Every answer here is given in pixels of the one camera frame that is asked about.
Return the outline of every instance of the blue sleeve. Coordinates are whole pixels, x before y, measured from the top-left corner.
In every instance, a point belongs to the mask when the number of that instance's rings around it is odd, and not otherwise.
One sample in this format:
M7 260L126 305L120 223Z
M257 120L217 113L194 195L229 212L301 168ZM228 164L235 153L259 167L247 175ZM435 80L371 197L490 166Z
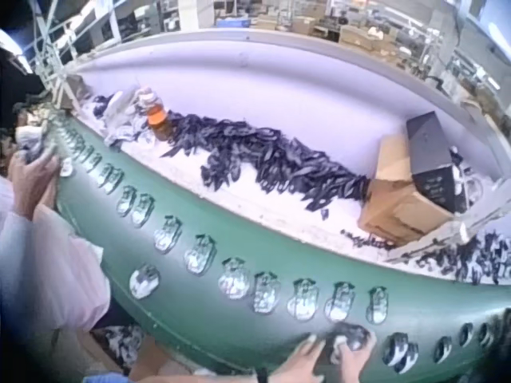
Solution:
M0 233L0 315L18 341L34 330L32 223L8 213Z
M119 373L107 373L106 375L97 375L95 377L86 377L82 383L132 383L127 377Z

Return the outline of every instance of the ceiling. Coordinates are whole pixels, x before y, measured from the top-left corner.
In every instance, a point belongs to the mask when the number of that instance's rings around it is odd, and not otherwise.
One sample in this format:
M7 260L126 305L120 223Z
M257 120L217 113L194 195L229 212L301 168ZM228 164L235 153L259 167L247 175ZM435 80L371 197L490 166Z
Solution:
M44 19L46 19L52 0L37 1ZM87 2L88 0L59 0L52 25L55 26L77 14ZM30 44L34 40L32 19L32 10L28 0L0 2L0 28L5 30L21 47ZM56 39L62 34L63 30L55 31L52 39Z

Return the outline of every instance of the white cloth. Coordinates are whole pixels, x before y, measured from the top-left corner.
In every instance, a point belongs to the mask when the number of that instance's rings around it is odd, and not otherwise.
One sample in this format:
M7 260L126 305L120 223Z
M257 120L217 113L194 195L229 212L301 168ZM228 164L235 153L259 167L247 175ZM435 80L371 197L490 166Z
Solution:
M383 40L383 32L381 30L377 30L375 26L369 28L367 35L373 38L377 38L378 40Z
M59 214L42 205L36 209L32 223L25 219L30 226L28 234L25 237L13 234L13 229L18 230L13 227L12 217L17 216L9 213L13 201L11 183L0 177L0 235L5 236L9 232L9 237L16 237L12 239L10 248L22 248L22 244L27 244L23 254L33 261L30 264L32 270L9 276L9 280L14 283L21 278L20 275L33 275L39 326L52 330L92 329L110 305L109 280L100 267L103 249L77 237L74 229ZM18 252L8 256L20 258ZM2 267L7 274L11 272L10 268L10 265Z

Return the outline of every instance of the factory floor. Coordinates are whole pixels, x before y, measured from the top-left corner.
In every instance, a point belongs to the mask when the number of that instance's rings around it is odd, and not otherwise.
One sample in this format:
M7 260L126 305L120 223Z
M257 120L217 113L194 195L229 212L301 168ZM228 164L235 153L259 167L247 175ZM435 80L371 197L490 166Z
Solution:
M38 363L44 366L52 381L74 383L83 377L102 373L122 373L123 369L90 334L81 331L59 330L38 334L34 339ZM170 357L150 336L144 336L138 359L129 373L138 381L151 375L189 375L190 370Z

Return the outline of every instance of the ceiling light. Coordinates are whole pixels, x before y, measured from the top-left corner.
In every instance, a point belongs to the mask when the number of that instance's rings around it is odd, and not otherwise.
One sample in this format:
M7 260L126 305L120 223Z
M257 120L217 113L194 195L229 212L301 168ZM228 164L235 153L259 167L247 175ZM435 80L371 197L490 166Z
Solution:
M505 55L508 58L511 58L511 45L505 39L504 34L502 34L501 30L499 30L498 26L494 23L488 24L488 31L491 38L495 41L495 43L504 51Z
M501 90L501 86L492 78L488 77L488 82L496 89Z

